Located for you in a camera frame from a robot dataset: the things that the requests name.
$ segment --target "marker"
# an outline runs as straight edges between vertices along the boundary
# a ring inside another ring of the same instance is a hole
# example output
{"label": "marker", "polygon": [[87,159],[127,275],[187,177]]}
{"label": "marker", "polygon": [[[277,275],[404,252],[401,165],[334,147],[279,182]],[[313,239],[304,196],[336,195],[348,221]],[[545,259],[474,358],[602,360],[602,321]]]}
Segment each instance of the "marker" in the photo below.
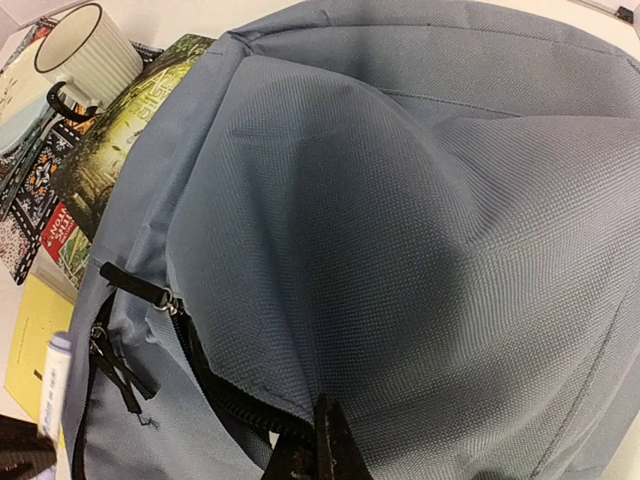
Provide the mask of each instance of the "marker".
{"label": "marker", "polygon": [[[60,438],[60,418],[64,406],[69,367],[71,366],[71,340],[68,333],[53,335],[47,349],[47,359],[42,377],[42,395],[40,397],[40,417],[38,435],[49,437],[54,447]],[[55,467],[38,475],[38,480],[55,478]]]}

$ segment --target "white desk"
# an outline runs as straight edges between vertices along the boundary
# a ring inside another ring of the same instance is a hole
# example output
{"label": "white desk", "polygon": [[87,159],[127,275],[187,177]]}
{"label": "white desk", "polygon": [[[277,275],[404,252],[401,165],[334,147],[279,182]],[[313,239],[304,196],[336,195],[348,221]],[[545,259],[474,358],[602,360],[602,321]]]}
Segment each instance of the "white desk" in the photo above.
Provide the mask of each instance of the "white desk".
{"label": "white desk", "polygon": [[[131,40],[166,48],[185,33],[219,37],[231,28],[297,3],[296,0],[98,0]],[[640,41],[631,26],[564,0],[487,0],[574,25],[612,43],[640,59]],[[0,51],[0,65],[14,51],[24,32],[7,40]],[[37,262],[51,264],[41,250]],[[9,345],[23,289],[16,287],[0,263],[0,385],[4,385]],[[0,389],[0,413],[25,418],[22,409]],[[59,461],[59,479],[68,478],[66,459]],[[640,420],[636,420],[603,480],[640,478]]]}

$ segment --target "book cover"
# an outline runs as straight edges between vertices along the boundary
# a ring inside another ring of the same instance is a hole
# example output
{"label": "book cover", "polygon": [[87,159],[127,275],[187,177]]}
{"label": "book cover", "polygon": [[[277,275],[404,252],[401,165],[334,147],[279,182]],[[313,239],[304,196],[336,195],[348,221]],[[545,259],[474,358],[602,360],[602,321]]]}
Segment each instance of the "book cover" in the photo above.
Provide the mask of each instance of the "book cover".
{"label": "book cover", "polygon": [[80,288],[89,264],[91,243],[62,203],[42,232],[41,243],[64,276],[76,289]]}
{"label": "book cover", "polygon": [[122,165],[145,126],[213,40],[185,35],[107,108],[51,178],[55,192],[93,240]]}
{"label": "book cover", "polygon": [[38,421],[47,346],[55,332],[69,330],[73,305],[29,275],[16,322],[5,389],[29,417]]}

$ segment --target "mug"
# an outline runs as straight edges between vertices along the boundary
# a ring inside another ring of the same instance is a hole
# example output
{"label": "mug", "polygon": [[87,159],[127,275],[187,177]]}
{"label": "mug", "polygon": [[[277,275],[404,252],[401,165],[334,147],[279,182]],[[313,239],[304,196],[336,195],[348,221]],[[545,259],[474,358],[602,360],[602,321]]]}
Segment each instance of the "mug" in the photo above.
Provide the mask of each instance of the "mug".
{"label": "mug", "polygon": [[[74,122],[89,120],[106,108],[142,72],[142,59],[96,3],[71,11],[38,48],[34,67],[53,83],[47,101]],[[59,97],[62,90],[87,109],[81,115]]]}

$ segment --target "yellow paper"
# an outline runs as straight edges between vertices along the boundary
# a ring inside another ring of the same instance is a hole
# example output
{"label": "yellow paper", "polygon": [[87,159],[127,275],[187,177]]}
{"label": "yellow paper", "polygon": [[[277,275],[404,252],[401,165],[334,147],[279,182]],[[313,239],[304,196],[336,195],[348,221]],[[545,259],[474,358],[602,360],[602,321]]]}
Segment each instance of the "yellow paper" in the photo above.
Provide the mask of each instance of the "yellow paper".
{"label": "yellow paper", "polygon": [[29,275],[11,342],[5,388],[34,422],[40,414],[49,341],[54,333],[69,330],[72,313],[68,300]]}

